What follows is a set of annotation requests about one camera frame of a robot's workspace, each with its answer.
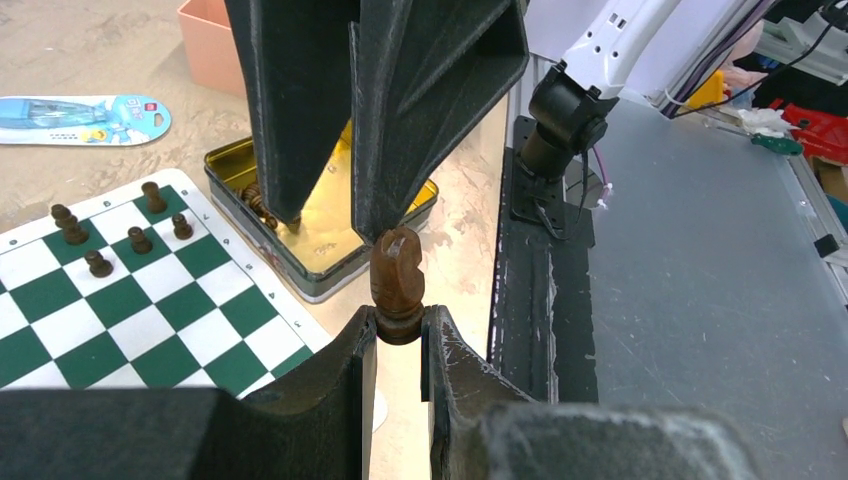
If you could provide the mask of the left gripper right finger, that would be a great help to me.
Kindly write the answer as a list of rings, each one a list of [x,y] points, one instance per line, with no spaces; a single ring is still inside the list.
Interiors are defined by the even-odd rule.
[[[447,307],[422,320],[434,479],[759,479],[724,419],[690,408],[531,399],[463,339]]]

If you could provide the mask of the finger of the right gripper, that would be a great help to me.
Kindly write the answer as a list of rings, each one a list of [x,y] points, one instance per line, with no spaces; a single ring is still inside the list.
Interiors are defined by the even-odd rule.
[[[350,28],[352,226],[373,244],[524,73],[519,1],[363,1]]]
[[[359,2],[231,0],[265,206],[294,222],[351,116],[348,27]]]

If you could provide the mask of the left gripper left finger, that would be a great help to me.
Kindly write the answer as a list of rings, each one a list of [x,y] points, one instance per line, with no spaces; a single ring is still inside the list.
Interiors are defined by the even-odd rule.
[[[364,479],[376,380],[373,308],[242,399],[218,388],[14,390],[5,479]]]

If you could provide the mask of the brown chess knight piece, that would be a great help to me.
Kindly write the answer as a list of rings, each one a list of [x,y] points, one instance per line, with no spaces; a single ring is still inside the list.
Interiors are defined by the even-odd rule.
[[[425,292],[421,261],[420,238],[406,226],[385,231],[372,248],[369,275],[377,334],[388,344],[406,345],[420,336]]]

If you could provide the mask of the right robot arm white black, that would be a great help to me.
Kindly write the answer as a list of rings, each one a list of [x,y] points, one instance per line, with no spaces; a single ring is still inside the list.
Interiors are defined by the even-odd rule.
[[[586,151],[633,71],[662,86],[714,68],[766,1],[230,1],[267,208],[292,222],[345,127],[353,230],[397,227],[429,175],[522,77],[568,155]]]

